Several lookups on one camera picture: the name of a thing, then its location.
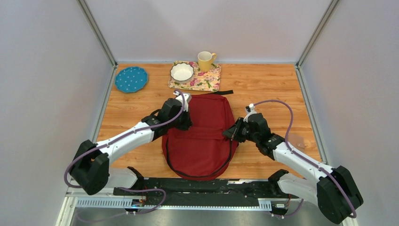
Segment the red backpack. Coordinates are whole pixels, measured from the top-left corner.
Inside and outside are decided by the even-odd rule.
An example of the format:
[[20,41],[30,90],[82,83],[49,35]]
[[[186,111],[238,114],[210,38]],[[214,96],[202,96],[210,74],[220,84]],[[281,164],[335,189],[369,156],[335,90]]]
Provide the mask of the red backpack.
[[168,166],[187,180],[213,180],[224,173],[238,147],[223,135],[235,119],[226,95],[232,90],[193,95],[189,102],[192,125],[188,130],[170,129],[162,137]]

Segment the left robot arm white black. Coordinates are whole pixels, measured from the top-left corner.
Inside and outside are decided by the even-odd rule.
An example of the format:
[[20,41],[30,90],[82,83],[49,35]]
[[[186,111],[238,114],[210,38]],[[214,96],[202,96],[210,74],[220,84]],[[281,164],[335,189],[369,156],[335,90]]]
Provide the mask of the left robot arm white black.
[[161,109],[127,131],[98,143],[82,142],[64,173],[65,183],[73,186],[67,179],[70,175],[77,182],[74,188],[82,188],[88,195],[100,192],[108,183],[111,164],[124,154],[158,139],[170,129],[189,129],[192,125],[189,115],[191,98],[188,93],[169,98]]

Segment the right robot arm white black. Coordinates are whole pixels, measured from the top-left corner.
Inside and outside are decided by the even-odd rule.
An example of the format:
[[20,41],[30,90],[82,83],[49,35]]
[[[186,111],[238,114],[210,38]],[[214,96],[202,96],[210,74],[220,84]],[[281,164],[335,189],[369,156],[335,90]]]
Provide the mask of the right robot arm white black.
[[223,135],[237,142],[254,142],[259,152],[283,163],[300,174],[299,177],[279,170],[269,177],[269,193],[274,197],[292,194],[316,206],[332,223],[356,217],[363,197],[349,170],[332,167],[299,151],[282,136],[272,133],[261,113],[249,114],[237,121]]

